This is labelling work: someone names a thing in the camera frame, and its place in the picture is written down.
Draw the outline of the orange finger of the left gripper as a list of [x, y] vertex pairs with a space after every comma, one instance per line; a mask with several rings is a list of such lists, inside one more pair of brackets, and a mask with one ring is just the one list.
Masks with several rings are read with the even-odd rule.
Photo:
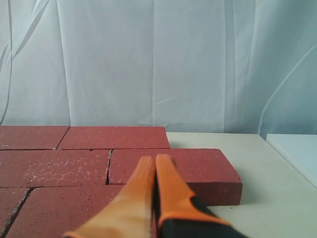
[[65, 238], [150, 238], [155, 161], [143, 156], [119, 194], [97, 215]]

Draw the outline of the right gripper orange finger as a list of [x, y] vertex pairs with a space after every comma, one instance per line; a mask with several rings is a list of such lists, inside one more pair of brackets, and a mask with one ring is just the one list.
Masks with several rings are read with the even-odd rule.
[[156, 156], [160, 238], [245, 238], [211, 212], [187, 185], [167, 154]]

